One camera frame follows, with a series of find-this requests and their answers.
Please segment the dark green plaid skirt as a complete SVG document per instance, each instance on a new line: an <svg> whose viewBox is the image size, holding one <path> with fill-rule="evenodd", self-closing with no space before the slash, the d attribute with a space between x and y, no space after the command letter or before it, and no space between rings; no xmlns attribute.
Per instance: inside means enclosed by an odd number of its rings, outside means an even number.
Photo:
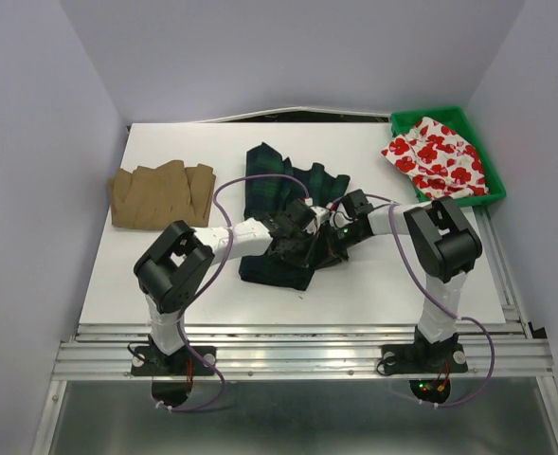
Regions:
<svg viewBox="0 0 558 455"><path fill-rule="evenodd" d="M296 168L266 143L246 153L245 175L245 218L282 211L306 195L316 206L325 207L344 195L351 182L347 174L327 173L321 163L313 163L308 170ZM304 291L314 271L289 265L276 256L249 256L241 259L239 275L244 282Z"/></svg>

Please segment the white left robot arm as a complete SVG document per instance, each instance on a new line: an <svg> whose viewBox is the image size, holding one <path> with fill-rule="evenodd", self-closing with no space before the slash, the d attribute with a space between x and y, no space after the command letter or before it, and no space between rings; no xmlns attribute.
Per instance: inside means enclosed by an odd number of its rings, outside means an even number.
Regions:
<svg viewBox="0 0 558 455"><path fill-rule="evenodd" d="M177 373L186 362L178 334L183 312L196 299L211 267L232 260L270 257L294 267L312 261L314 238L329 211L310 198L275 214L248 218L232 227L189 227L173 222L135 263L134 274L148 303L153 362L164 373Z"/></svg>

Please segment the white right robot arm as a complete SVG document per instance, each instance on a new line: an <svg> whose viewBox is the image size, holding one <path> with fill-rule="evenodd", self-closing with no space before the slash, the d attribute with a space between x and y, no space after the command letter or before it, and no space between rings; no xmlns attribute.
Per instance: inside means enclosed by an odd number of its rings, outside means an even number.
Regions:
<svg viewBox="0 0 558 455"><path fill-rule="evenodd" d="M411 362L432 370L452 361L459 350L461 290L482 254L481 241L455 200L444 196L407 205L385 198L375 207L358 190L332 202L329 212L329 254L344 261L350 247L391 235L407 274L423 294L413 342L386 347L386 364Z"/></svg>

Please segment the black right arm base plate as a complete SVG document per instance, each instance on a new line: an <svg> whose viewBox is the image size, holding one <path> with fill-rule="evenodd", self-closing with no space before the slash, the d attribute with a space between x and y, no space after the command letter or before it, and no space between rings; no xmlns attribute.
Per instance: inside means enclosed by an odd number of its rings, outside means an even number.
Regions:
<svg viewBox="0 0 558 455"><path fill-rule="evenodd" d="M388 344L383 345L381 351L376 371L384 376L468 372L466 356L458 343Z"/></svg>

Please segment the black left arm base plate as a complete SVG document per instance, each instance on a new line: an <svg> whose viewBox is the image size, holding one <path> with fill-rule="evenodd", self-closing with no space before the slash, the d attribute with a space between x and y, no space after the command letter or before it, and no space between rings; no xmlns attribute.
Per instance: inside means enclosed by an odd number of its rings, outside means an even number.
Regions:
<svg viewBox="0 0 558 455"><path fill-rule="evenodd" d="M135 377L214 375L214 372L186 347L180 348L172 355L165 355L155 346L148 344L129 344L127 350L132 356L131 375Z"/></svg>

